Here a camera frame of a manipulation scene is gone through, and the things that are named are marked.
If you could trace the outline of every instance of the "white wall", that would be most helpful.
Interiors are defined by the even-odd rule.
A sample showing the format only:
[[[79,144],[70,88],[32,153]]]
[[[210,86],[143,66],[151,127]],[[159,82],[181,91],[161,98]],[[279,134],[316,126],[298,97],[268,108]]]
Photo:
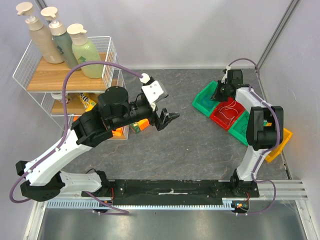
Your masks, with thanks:
[[[21,0],[4,1],[0,7],[0,239],[21,240],[33,202],[14,204],[9,191],[18,178],[15,164],[30,161],[56,142],[60,128],[14,81],[12,74],[29,41],[25,18],[17,16]],[[22,199],[16,190],[16,198]]]
[[[261,69],[267,99],[284,109],[293,137],[284,149],[320,224],[320,1],[300,1]]]
[[[113,37],[129,68],[219,68],[258,61],[290,0],[46,0],[68,26]],[[240,62],[241,66],[250,66]]]

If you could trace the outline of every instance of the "gray tabletop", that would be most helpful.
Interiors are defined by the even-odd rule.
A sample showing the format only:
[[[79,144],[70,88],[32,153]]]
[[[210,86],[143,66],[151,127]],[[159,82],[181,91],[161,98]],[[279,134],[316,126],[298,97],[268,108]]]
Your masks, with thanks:
[[[192,106],[196,95],[211,81],[220,80],[221,69],[139,70],[161,81],[169,96],[159,109],[178,112],[180,117],[164,130],[149,126],[128,140],[108,140],[65,167],[65,171],[85,173],[90,168],[105,171],[110,179],[222,179],[237,168],[247,147]],[[140,92],[138,78],[123,74],[129,99]],[[256,75],[244,69],[245,83],[261,96]],[[258,179],[287,179],[282,159],[264,162]]]

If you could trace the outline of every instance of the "white jar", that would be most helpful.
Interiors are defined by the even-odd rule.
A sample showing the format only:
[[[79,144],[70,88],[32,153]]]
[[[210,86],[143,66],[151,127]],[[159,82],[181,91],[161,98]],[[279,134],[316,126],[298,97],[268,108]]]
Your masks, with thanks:
[[[63,103],[63,97],[62,97],[62,92],[52,92],[51,93],[51,97],[55,100],[58,100],[60,103]],[[69,93],[65,93],[65,103],[68,104],[70,103],[71,101],[71,98],[70,98],[70,95]]]

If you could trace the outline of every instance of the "robotic arm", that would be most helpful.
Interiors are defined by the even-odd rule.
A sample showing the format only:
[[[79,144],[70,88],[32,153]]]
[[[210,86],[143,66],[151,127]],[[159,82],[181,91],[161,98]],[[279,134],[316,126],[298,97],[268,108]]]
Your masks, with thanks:
[[[281,106],[272,106],[260,99],[255,91],[243,83],[243,73],[240,69],[225,69],[224,77],[218,81],[217,88],[211,99],[225,102],[233,98],[242,104],[245,110],[250,113],[246,130],[248,148],[240,166],[234,171],[230,179],[235,187],[242,182],[252,182],[252,173],[256,178],[257,172],[269,154],[269,149],[276,145],[277,130],[275,119],[267,106],[275,112],[280,128],[280,142],[284,134],[284,111]],[[271,126],[264,126],[264,122],[271,123]]]
[[[68,163],[84,152],[95,148],[101,142],[113,137],[112,130],[124,127],[142,119],[148,119],[158,131],[164,129],[178,113],[168,113],[164,108],[157,115],[157,105],[168,96],[161,82],[147,74],[140,79],[143,83],[141,93],[135,102],[129,102],[128,92],[120,86],[112,86],[98,96],[94,108],[85,112],[68,130],[67,138],[60,148],[56,148],[60,140],[41,156],[33,161],[19,161],[16,164],[17,174],[29,174],[20,185],[24,197],[38,202],[47,201],[66,192],[86,191],[105,194],[110,183],[103,171],[91,174],[77,174],[61,171]],[[37,160],[55,149],[56,153],[30,171]]]

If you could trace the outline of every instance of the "soap dispenser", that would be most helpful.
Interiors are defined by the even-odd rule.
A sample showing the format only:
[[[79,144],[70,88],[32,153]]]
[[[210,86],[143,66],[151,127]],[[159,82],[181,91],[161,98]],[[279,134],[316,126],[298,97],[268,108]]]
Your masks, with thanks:
[[[72,24],[66,29],[72,39],[72,51],[79,64],[89,61],[101,61],[96,46],[86,35],[87,30],[79,23]],[[83,66],[81,70],[88,78],[98,79],[102,77],[104,66],[94,64]]]
[[[67,33],[67,28],[58,18],[58,9],[54,6],[48,6],[41,10],[41,15],[47,21],[51,21],[49,23],[49,28],[52,33],[53,42],[61,53],[61,56],[68,66],[68,68],[72,69],[73,67],[78,65],[78,61],[75,55],[72,52],[72,40],[70,35]]]
[[[30,37],[43,58],[51,64],[62,63],[64,60],[54,45],[51,32],[37,16],[33,15],[34,8],[32,3],[19,3],[15,9],[18,11],[18,15],[27,16],[25,22],[28,24]]]

